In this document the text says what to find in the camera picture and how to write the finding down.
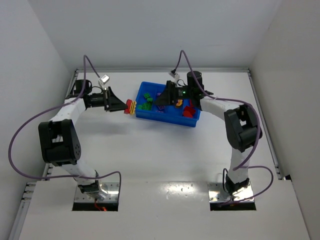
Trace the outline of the burger printed lego brick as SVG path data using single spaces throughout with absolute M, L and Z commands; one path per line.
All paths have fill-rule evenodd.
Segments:
M 134 115 L 136 112 L 136 106 L 137 106 L 137 102 L 136 101 L 132 101 L 129 107 L 129 114 L 130 115 Z

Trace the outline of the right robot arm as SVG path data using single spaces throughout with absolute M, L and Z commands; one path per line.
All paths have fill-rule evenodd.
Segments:
M 178 100 L 190 100 L 197 109 L 224 121 L 226 137 L 231 146 L 231 160 L 223 184 L 224 191 L 232 195 L 249 184 L 250 153 L 262 137 L 262 132 L 255 111 L 247 104 L 213 99 L 210 97 L 212 95 L 212 92 L 204 88 L 202 73 L 190 71 L 184 86 L 168 80 L 154 104 L 173 106 Z

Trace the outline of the purple rounded lego brick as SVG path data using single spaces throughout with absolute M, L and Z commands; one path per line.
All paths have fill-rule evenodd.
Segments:
M 157 112 L 160 112 L 160 113 L 166 112 L 166 107 L 164 105 L 157 105 L 156 108 L 157 108 Z

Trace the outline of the green curved lego brick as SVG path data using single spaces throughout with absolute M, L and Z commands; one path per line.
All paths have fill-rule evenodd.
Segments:
M 138 110 L 145 110 L 145 111 L 151 111 L 152 110 L 152 103 L 150 102 L 145 102 L 143 104 L 139 104 L 137 106 Z

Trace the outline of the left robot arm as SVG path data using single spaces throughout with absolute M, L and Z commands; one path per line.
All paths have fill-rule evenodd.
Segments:
M 73 176 L 82 194 L 104 200 L 108 189 L 98 172 L 81 160 L 82 148 L 75 124 L 88 108 L 104 108 L 106 112 L 125 111 L 128 106 L 107 86 L 107 75 L 98 80 L 101 93 L 93 93 L 89 80 L 75 81 L 75 89 L 64 101 L 63 107 L 49 121 L 38 125 L 42 158 L 46 163 L 60 167 Z

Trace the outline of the yellow printed lego brick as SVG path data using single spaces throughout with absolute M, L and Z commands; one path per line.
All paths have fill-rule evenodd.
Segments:
M 178 99 L 177 102 L 175 103 L 175 107 L 176 108 L 180 108 L 183 106 L 183 100 L 182 99 Z

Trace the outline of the red flower lego brick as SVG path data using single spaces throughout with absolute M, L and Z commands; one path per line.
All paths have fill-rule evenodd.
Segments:
M 186 118 L 193 118 L 196 113 L 196 110 L 193 107 L 185 106 L 182 112 L 182 116 Z

